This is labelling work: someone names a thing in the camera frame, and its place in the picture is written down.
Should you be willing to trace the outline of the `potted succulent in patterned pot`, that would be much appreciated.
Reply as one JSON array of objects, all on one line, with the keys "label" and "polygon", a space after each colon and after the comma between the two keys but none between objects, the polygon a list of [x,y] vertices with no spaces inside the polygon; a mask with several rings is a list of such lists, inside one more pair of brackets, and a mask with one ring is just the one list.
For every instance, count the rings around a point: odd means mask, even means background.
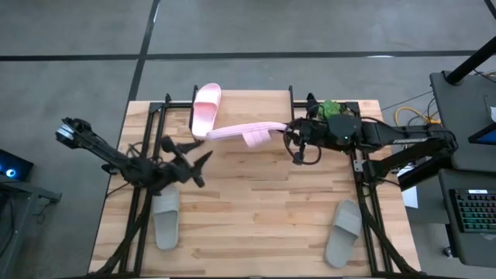
[{"label": "potted succulent in patterned pot", "polygon": [[342,115],[345,111],[346,108],[342,104],[331,100],[325,100],[318,105],[317,118],[324,121],[333,115]]}]

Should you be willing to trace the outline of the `grey metal cart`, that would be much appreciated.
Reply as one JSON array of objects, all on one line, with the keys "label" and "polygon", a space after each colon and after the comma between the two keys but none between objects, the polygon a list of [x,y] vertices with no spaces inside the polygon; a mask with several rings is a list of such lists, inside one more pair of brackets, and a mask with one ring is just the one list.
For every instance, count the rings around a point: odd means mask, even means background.
[{"label": "grey metal cart", "polygon": [[38,200],[44,198],[49,204],[56,204],[61,200],[62,194],[0,174],[0,192],[2,191],[8,195],[5,203],[8,213],[0,213],[0,216],[10,220],[6,223],[6,239],[0,240],[0,279],[8,279],[13,273],[26,232],[32,223],[31,216]]}]

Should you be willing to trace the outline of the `white paper sheet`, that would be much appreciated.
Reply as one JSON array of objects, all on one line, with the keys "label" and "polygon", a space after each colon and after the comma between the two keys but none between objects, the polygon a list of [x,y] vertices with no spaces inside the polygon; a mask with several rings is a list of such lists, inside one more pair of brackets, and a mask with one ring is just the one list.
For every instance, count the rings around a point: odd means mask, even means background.
[{"label": "white paper sheet", "polygon": [[[411,171],[413,167],[411,166],[406,166],[402,169],[397,174],[397,178],[399,178],[401,175]],[[418,208],[419,206],[419,200],[418,200],[418,194],[417,194],[417,187],[413,186],[407,190],[402,190],[402,197],[403,201],[406,207],[408,208]]]}]

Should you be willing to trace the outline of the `pink rubber slide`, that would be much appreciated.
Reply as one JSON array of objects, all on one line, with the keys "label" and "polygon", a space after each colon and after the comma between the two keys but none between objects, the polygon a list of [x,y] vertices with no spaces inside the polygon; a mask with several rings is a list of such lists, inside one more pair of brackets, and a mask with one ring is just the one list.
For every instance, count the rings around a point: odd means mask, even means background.
[{"label": "pink rubber slide", "polygon": [[241,136],[248,147],[255,147],[271,140],[270,131],[284,131],[287,125],[280,122],[253,122],[213,129],[206,134],[207,140],[223,140]]},{"label": "pink rubber slide", "polygon": [[216,83],[206,84],[197,91],[191,124],[191,133],[195,138],[205,138],[213,129],[221,98],[222,89]]}]

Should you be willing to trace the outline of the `grey desk top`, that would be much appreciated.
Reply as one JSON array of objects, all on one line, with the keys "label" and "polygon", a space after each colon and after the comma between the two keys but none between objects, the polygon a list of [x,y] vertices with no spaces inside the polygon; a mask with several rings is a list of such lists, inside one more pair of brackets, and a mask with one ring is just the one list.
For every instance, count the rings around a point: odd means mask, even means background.
[{"label": "grey desk top", "polygon": [[496,83],[474,75],[458,85],[449,84],[442,73],[430,74],[429,78],[443,127],[455,135],[459,146],[451,156],[453,168],[496,172],[496,145],[469,142],[470,136],[493,123]]}]

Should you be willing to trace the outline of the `dark keyboard desk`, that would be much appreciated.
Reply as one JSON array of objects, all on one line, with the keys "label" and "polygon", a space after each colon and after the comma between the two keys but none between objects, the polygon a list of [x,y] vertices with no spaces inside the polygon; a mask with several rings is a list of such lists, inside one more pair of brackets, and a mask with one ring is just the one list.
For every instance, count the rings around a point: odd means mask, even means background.
[{"label": "dark keyboard desk", "polygon": [[462,264],[496,268],[496,234],[460,231],[453,211],[449,190],[494,190],[496,176],[475,172],[441,170],[439,183],[446,207],[450,248]]}]

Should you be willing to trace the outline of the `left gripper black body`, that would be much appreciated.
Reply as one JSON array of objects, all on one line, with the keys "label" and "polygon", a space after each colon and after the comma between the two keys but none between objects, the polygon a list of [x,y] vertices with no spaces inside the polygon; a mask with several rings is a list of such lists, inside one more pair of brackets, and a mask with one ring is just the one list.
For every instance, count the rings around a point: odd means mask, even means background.
[{"label": "left gripper black body", "polygon": [[165,153],[172,153],[174,159],[164,163],[158,167],[158,178],[154,182],[155,189],[164,189],[169,184],[174,182],[185,183],[192,179],[199,188],[205,186],[202,178],[202,173],[195,173],[192,168],[194,164],[190,164],[186,158],[186,154],[182,154],[176,148],[177,143],[169,136],[163,136],[160,139],[160,145]]}]

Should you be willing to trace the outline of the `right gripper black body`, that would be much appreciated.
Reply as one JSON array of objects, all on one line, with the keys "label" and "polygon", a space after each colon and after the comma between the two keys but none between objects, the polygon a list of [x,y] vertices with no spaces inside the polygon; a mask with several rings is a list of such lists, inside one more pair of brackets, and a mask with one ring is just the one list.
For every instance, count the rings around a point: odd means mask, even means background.
[{"label": "right gripper black body", "polygon": [[[295,134],[295,139],[288,139],[288,153],[292,158],[292,163],[296,165],[317,164],[322,158],[326,124],[323,121],[307,118],[293,120],[294,123],[288,126],[288,133]],[[317,157],[313,161],[305,161],[305,148],[307,145],[317,148]]]}]

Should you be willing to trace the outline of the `grey rubber slide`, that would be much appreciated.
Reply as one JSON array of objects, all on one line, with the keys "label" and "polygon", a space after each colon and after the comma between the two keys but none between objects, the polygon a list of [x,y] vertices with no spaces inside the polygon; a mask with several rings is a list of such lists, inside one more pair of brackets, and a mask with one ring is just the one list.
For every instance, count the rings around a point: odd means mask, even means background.
[{"label": "grey rubber slide", "polygon": [[180,195],[174,185],[164,188],[153,197],[152,216],[157,247],[173,250],[179,239]]},{"label": "grey rubber slide", "polygon": [[324,260],[332,267],[342,268],[351,258],[354,243],[360,236],[362,216],[360,207],[351,200],[341,201],[335,211]]}]

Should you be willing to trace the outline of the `black pole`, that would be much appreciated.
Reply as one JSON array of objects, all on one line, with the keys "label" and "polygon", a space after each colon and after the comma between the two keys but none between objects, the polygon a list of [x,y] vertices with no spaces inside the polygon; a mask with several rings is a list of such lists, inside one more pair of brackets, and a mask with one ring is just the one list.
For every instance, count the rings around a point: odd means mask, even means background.
[{"label": "black pole", "polygon": [[444,74],[445,81],[451,85],[458,85],[469,73],[482,65],[482,63],[494,54],[496,54],[496,36],[468,57],[455,70],[449,72],[448,74]]}]

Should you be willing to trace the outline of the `tablet with blue screen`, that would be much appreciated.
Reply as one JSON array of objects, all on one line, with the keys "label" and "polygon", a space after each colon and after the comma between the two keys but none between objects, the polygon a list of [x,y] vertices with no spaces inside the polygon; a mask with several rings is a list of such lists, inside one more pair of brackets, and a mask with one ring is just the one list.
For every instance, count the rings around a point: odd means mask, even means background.
[{"label": "tablet with blue screen", "polygon": [[470,136],[468,141],[473,144],[496,146],[496,122]]}]

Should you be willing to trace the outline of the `wooden shelf with black legs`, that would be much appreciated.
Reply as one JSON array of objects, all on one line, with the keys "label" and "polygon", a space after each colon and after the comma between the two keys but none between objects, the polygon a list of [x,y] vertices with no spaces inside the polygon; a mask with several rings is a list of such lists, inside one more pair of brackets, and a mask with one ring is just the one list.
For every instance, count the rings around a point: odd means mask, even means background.
[{"label": "wooden shelf with black legs", "polygon": [[[222,98],[219,104],[219,110],[215,117],[213,129],[253,122],[283,123],[291,120],[291,93],[288,90],[264,91],[221,89]],[[192,99],[191,124],[195,96]],[[234,136],[221,140],[208,140],[206,137],[200,139],[193,136],[196,140],[204,140],[215,150],[231,153],[280,151],[284,148],[281,131],[271,130],[270,137],[270,141],[261,143],[255,147],[248,147],[241,136]]]}]

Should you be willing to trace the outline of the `backlit black keyboard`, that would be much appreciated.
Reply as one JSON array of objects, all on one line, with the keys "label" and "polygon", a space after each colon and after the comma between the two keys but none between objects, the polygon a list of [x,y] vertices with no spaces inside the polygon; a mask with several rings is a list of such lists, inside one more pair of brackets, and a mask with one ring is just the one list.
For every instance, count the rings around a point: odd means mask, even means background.
[{"label": "backlit black keyboard", "polygon": [[496,191],[451,189],[449,195],[461,232],[496,234]]}]

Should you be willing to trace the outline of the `black computer with blue light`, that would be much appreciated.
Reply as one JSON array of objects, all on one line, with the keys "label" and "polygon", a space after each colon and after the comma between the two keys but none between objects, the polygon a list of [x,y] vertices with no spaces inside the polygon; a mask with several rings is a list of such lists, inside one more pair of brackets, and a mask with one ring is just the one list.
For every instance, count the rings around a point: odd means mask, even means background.
[{"label": "black computer with blue light", "polygon": [[0,149],[0,174],[18,181],[27,181],[34,164]]}]

